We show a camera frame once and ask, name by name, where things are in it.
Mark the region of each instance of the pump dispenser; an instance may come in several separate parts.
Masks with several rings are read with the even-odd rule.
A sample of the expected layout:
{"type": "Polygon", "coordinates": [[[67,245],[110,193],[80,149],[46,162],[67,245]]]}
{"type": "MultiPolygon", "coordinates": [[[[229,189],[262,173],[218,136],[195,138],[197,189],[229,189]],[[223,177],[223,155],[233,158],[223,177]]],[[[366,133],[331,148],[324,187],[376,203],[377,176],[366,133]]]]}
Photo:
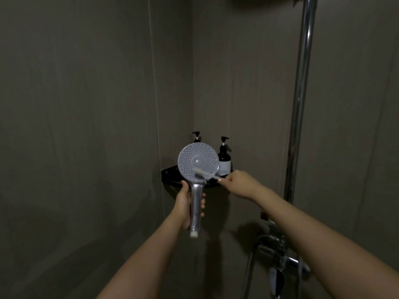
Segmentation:
{"type": "Polygon", "coordinates": [[[199,138],[200,138],[199,131],[194,131],[193,134],[196,135],[196,139],[194,140],[194,143],[199,143],[199,142],[201,142],[201,141],[199,140],[199,138]]]}
{"type": "Polygon", "coordinates": [[[227,147],[225,146],[225,141],[229,140],[228,137],[222,136],[222,145],[220,146],[219,156],[219,169],[216,175],[220,177],[225,177],[230,174],[232,170],[232,157],[227,153],[227,147]]]}

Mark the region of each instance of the wall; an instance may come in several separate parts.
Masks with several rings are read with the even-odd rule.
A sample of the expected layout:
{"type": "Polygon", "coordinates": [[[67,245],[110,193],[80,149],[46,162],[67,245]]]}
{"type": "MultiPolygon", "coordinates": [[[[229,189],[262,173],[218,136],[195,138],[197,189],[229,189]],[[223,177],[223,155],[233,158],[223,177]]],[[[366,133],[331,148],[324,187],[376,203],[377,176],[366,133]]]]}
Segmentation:
{"type": "MultiPolygon", "coordinates": [[[[396,269],[398,2],[319,0],[294,199],[396,269]]],[[[292,0],[193,0],[196,129],[216,149],[220,135],[231,137],[234,168],[280,195],[301,11],[292,0]]],[[[255,206],[230,198],[212,297],[240,293],[249,240],[234,235],[254,234],[258,218],[255,206]]],[[[267,262],[255,267],[250,298],[267,296],[267,262]]],[[[303,296],[329,297],[314,277],[303,296]]]]}
{"type": "Polygon", "coordinates": [[[0,297],[94,298],[168,212],[191,2],[155,1],[2,0],[0,297]]]}

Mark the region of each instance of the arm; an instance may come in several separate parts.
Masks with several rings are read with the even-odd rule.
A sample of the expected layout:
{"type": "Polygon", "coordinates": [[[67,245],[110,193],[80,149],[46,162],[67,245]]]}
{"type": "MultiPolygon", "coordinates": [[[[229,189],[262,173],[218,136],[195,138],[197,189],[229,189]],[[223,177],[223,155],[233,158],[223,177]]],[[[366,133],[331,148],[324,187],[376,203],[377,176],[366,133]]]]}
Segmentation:
{"type": "Polygon", "coordinates": [[[153,299],[172,257],[177,237],[190,224],[190,194],[182,181],[171,214],[147,241],[123,264],[97,299],[153,299]]]}
{"type": "Polygon", "coordinates": [[[257,203],[279,226],[334,298],[399,298],[399,274],[381,260],[281,199],[246,172],[219,181],[257,203]]]}

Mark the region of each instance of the left hand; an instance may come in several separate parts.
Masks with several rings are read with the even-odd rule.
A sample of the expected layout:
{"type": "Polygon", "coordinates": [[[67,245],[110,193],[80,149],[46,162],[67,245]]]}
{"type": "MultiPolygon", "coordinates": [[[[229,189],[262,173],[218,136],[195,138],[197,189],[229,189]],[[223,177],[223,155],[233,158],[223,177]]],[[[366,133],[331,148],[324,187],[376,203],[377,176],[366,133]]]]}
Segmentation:
{"type": "MultiPolygon", "coordinates": [[[[187,230],[190,225],[190,203],[191,193],[189,192],[189,186],[186,181],[182,181],[182,189],[176,196],[175,206],[173,207],[172,213],[176,214],[182,221],[182,229],[187,230]]],[[[202,198],[201,208],[205,209],[205,198],[202,198]]]]}

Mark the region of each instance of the black corner shelf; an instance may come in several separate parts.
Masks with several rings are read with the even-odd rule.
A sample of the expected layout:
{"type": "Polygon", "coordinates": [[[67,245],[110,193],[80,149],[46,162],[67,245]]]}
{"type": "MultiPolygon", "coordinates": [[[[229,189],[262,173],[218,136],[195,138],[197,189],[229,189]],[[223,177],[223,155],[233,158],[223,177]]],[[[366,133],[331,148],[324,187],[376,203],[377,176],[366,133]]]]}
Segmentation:
{"type": "MultiPolygon", "coordinates": [[[[182,187],[182,184],[180,183],[184,178],[179,172],[179,169],[176,166],[164,169],[161,171],[161,180],[162,183],[165,185],[170,185],[170,186],[175,186],[175,187],[182,187]]],[[[214,188],[220,186],[217,182],[216,179],[211,179],[208,181],[208,183],[205,185],[206,188],[214,188]]]]}

